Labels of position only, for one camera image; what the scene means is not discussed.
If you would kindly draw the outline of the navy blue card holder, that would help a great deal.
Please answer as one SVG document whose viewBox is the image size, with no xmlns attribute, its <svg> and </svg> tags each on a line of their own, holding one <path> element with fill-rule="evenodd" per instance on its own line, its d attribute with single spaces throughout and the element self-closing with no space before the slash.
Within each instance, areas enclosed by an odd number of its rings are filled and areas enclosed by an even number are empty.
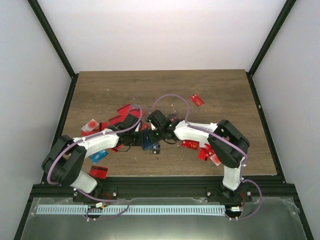
<svg viewBox="0 0 320 240">
<path fill-rule="evenodd" d="M 144 151 L 149 151 L 152 155 L 159 155 L 161 153 L 161 143 L 151 142 L 147 130 L 143 131 L 143 139 L 142 139 L 142 149 Z"/>
</svg>

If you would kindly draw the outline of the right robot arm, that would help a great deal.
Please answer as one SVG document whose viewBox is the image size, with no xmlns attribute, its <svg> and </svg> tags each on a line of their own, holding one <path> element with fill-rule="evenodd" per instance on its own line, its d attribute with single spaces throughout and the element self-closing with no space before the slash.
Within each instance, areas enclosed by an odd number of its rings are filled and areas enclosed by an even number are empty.
<svg viewBox="0 0 320 240">
<path fill-rule="evenodd" d="M 187 118 L 171 120 L 159 110 L 150 113 L 146 121 L 151 126 L 147 134 L 152 142 L 194 141 L 208 146 L 223 165 L 223 198 L 232 202 L 240 196 L 250 142 L 230 121 L 203 124 L 189 122 Z"/>
</svg>

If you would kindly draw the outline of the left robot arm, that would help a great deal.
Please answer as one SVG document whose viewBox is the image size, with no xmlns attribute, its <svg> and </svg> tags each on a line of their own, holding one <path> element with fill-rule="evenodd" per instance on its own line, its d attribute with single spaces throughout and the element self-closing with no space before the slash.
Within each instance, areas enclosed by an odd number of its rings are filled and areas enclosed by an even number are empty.
<svg viewBox="0 0 320 240">
<path fill-rule="evenodd" d="M 124 145 L 126 140 L 138 133 L 140 126 L 141 118 L 128 114 L 118 126 L 109 126 L 92 135 L 76 138 L 60 136 L 41 165 L 47 175 L 46 181 L 51 185 L 77 189 L 89 201 L 97 202 L 102 196 L 102 189 L 94 177 L 82 171 L 85 158 Z"/>
</svg>

